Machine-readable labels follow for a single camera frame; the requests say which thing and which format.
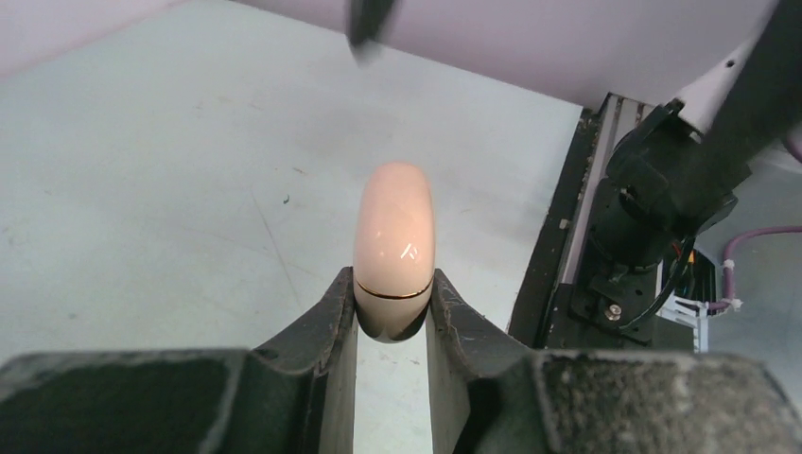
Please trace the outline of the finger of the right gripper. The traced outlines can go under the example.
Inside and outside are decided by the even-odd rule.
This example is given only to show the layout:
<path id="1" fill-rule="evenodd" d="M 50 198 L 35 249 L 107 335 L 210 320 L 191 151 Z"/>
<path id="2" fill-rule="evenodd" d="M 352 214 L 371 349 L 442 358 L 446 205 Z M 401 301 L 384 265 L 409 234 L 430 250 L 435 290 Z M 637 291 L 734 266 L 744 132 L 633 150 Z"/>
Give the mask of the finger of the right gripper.
<path id="1" fill-rule="evenodd" d="M 381 46 L 386 28 L 401 4 L 398 0 L 350 0 L 346 2 L 346 39 L 357 63 L 366 62 Z"/>

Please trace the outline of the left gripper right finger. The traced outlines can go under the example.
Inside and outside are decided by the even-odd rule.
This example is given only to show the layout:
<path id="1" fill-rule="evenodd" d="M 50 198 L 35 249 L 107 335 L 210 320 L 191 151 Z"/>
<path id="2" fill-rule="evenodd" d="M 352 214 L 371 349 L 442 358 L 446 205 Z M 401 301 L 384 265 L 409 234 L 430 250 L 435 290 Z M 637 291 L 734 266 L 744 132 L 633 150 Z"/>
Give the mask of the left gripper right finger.
<path id="1" fill-rule="evenodd" d="M 801 420 L 759 363 L 533 350 L 435 271 L 426 320 L 437 453 L 797 453 Z"/>

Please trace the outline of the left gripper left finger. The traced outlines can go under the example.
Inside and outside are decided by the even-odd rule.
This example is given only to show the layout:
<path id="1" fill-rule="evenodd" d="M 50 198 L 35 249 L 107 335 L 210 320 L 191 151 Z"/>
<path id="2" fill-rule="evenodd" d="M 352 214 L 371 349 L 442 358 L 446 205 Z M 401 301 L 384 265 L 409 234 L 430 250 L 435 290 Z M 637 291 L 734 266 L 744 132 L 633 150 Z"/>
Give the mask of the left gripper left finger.
<path id="1" fill-rule="evenodd" d="M 40 353 L 1 369 L 5 453 L 349 453 L 353 273 L 253 349 Z"/>

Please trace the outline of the beige earbud charging case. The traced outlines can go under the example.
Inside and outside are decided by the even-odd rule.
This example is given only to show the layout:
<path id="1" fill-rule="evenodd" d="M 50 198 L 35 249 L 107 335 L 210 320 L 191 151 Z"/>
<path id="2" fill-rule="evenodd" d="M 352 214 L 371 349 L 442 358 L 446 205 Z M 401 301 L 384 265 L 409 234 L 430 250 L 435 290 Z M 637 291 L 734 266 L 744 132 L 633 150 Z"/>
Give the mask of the beige earbud charging case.
<path id="1" fill-rule="evenodd" d="M 413 337 L 426 317 L 436 256 L 430 184 L 419 167 L 378 167 L 360 201 L 353 280 L 357 317 L 384 343 Z"/>

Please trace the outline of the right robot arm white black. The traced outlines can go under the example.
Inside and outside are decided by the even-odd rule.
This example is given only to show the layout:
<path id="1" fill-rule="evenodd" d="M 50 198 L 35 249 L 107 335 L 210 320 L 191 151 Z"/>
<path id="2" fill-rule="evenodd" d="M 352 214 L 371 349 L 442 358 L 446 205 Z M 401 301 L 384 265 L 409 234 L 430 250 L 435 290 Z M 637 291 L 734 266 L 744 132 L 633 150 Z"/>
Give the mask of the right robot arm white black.
<path id="1" fill-rule="evenodd" d="M 508 334 L 537 349 L 654 345 L 696 238 L 726 218 L 749 162 L 801 122 L 801 1 L 776 1 L 707 101 L 678 95 L 643 115 L 607 96 L 583 110 L 515 300 Z M 405 341 L 433 306 L 433 208 L 415 166 L 382 166 L 362 199 L 354 262 L 359 323 Z"/>

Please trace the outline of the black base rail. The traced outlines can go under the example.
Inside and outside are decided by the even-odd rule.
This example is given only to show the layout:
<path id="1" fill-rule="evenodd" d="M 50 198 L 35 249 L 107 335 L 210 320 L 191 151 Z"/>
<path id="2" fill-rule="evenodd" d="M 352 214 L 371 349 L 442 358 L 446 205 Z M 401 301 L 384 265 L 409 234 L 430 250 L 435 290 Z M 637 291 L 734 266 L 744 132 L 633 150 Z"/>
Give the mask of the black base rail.
<path id="1" fill-rule="evenodd" d="M 689 206 L 702 134 L 674 98 L 609 95 L 583 112 L 507 331 L 534 349 L 694 351 L 675 293 L 691 288 L 709 211 Z"/>

